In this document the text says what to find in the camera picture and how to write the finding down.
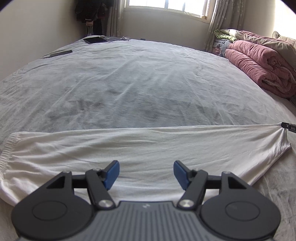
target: wrinkled fabric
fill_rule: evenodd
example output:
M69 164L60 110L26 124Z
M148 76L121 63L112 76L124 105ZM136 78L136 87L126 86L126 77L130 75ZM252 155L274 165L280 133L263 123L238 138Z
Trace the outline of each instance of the wrinkled fabric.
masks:
M280 79L276 74L263 68L247 55L233 49L227 49L225 56L261 88L283 98L290 98L296 94L296 85L294 83Z
M282 36L280 35L278 37L279 40L283 40L287 43L290 43L294 48L296 48L296 40L295 39L292 39L292 38L289 38L289 37L285 37L285 36Z
M290 147L281 124L17 132L0 156L0 198L15 205L62 170L79 175L118 160L110 191L117 203L177 202L183 190L175 160L211 175L229 171L252 185ZM81 197L87 199L86 190Z
M219 48L220 57L225 57L225 50L228 48L230 44L231 42L227 39L215 39L213 47Z
M287 99L262 90L227 59L151 41L79 40L0 81L0 152L13 132L296 123ZM275 240L295 240L293 145L254 184L282 214ZM0 202L0 240L16 234Z
M233 43L234 41L237 41L238 39L229 35L229 34L225 34L225 33L222 33L219 29L216 29L214 31L214 34L216 36L217 39L227 39L229 40L231 43Z
M294 78L296 76L295 70L275 50L244 40L235 41L233 44L228 45L228 48L249 56L279 78L296 83Z
M212 53L213 53L213 54L220 56L220 52L221 52L221 50L220 50L219 47L217 47L217 48L212 48Z
M288 41L268 38L248 31L238 31L235 29L222 29L220 31L239 40L245 40L269 47L278 52L293 69L296 69L296 49L294 48L293 44L289 43Z

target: window frame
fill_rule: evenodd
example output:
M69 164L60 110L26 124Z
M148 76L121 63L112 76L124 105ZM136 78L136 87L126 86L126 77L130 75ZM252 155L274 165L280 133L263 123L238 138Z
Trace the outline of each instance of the window frame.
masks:
M196 20L204 22L204 23L210 23L212 20L212 16L213 16L215 4L216 4L216 0L208 0L209 4L208 4L208 9L206 10L207 16L204 18L204 17L197 15L197 14L183 12L183 11L174 10L174 9L168 9L167 8L168 1L169 0L165 0L165 7L166 8L159 8L159 7L146 7L146 6L130 6L129 0L125 0L124 11L144 11L144 12L165 11L167 13L178 14L178 15L183 15L183 16L189 17L189 18L193 18L193 19L196 19Z

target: round black pad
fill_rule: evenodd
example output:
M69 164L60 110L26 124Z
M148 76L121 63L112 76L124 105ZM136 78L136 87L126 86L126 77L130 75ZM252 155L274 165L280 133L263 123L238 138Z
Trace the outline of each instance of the round black pad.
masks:
M61 202L47 201L33 208L35 218L43 221L59 219L67 213L67 206Z
M200 216L211 230L235 240L273 236L281 221L275 204L256 190L240 189L207 200Z
M84 229L93 208L72 193L30 195L15 206L12 223L16 231L31 240L61 240Z
M251 202L232 202L226 206L226 214L238 221L251 221L260 214L260 209Z

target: window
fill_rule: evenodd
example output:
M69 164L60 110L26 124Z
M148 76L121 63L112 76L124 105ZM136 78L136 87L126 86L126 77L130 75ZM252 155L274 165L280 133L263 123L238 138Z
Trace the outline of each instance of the window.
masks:
M127 0L127 6L177 10L207 19L210 0Z

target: ribbed gray surface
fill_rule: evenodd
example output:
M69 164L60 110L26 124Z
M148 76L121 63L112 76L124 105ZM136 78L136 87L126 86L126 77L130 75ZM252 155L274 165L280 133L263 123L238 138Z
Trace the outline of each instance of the ribbed gray surface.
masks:
M121 202L101 211L81 233L64 241L222 241L199 223L193 212L172 202Z

